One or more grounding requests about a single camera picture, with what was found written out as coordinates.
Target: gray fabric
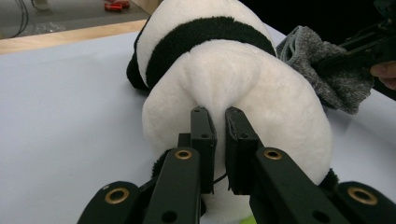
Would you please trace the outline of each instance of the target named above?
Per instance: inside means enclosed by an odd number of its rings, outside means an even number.
[[[297,26],[276,47],[278,58],[301,73],[312,85],[323,105],[356,114],[361,102],[370,95],[374,78],[362,67],[345,67],[326,75],[317,74],[313,64],[347,51],[322,41],[306,26]]]

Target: white plush fur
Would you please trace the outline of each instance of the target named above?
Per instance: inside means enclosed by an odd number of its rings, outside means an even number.
[[[174,21],[179,17],[174,18],[178,13],[173,11],[175,8],[183,7],[187,15],[201,10],[191,17],[183,15],[186,20],[204,12],[209,16],[218,11],[237,11],[240,20],[255,24],[268,36],[263,24],[258,24],[258,18],[237,1],[165,0],[160,8],[165,7],[172,7],[172,15],[162,10],[154,12],[150,19],[154,23],[138,42],[137,57],[144,79],[153,46],[163,32],[180,23]],[[264,145],[289,153],[315,184],[330,169],[332,132],[311,85],[279,59],[256,47],[212,40],[175,61],[143,107],[144,134],[157,156],[177,146],[179,133],[190,132],[190,111],[196,106],[208,109],[216,126],[215,178],[225,173],[224,112],[230,106],[242,109]],[[251,215],[248,196],[234,196],[227,188],[228,180],[224,179],[215,185],[214,195],[203,195],[207,206],[203,223],[238,223]]]

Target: stuffed panda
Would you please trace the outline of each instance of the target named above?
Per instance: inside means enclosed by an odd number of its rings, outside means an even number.
[[[215,179],[225,170],[227,108],[245,112],[267,147],[287,152],[315,184],[330,170],[332,131],[311,84],[276,57],[262,21],[237,0],[165,0],[134,42],[127,67],[132,85],[148,91],[142,121],[160,157],[188,133],[190,111],[203,106],[217,130]],[[202,195],[202,223],[239,223],[251,217],[248,196],[227,179]]]

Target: human hand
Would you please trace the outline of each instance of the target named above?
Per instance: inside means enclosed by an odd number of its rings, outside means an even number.
[[[370,68],[370,73],[386,87],[396,90],[396,61],[375,64]]]

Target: white tabletop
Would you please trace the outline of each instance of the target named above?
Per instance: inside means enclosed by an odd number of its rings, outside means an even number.
[[[147,96],[125,74],[136,36],[0,55],[0,223],[76,223],[102,186],[149,181]],[[327,114],[341,181],[396,202],[396,103],[373,91],[357,115]]]

